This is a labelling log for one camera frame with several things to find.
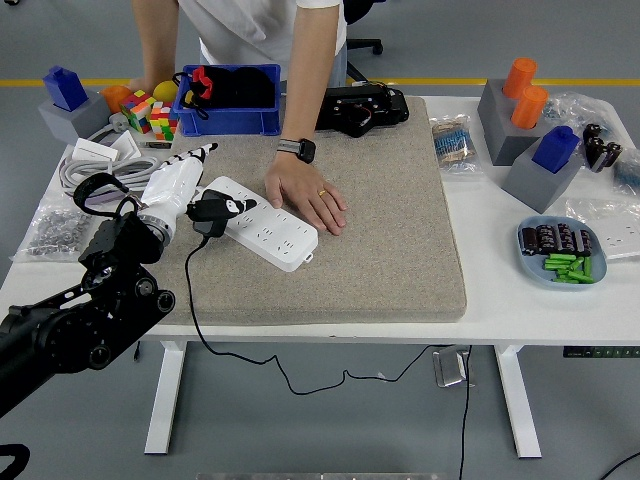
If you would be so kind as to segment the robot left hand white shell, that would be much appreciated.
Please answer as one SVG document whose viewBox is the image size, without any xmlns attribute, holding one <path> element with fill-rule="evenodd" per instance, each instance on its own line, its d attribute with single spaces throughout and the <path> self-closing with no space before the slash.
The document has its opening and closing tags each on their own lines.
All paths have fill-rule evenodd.
<svg viewBox="0 0 640 480">
<path fill-rule="evenodd" d="M 183 214 L 195 222 L 221 224 L 224 231 L 229 219 L 257 206 L 253 199 L 235 200 L 217 191 L 212 191 L 212 198 L 192 203 L 204 161 L 217 147 L 217 143 L 208 143 L 173 155 L 152 173 L 141 197 L 139 217 L 164 245 L 174 238 L 177 219 Z"/>
</svg>

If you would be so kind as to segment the person's right hand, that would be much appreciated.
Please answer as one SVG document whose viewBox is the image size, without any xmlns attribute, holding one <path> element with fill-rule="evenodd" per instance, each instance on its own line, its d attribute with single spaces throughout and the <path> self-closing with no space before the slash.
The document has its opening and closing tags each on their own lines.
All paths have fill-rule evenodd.
<svg viewBox="0 0 640 480">
<path fill-rule="evenodd" d="M 177 87 L 172 80 L 149 80 L 143 77 L 131 79 L 127 88 L 132 92 L 142 90 L 152 96 L 168 97 L 175 94 Z"/>
</svg>

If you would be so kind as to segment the person's left hand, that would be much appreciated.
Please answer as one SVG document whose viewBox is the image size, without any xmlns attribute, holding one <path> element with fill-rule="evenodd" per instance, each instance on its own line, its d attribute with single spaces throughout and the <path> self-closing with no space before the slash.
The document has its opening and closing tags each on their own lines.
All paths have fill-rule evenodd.
<svg viewBox="0 0 640 480">
<path fill-rule="evenodd" d="M 347 204 L 341 192 L 311 164 L 293 153 L 278 151 L 265 178 L 267 199 L 274 208 L 288 201 L 318 230 L 339 236 L 346 227 Z"/>
</svg>

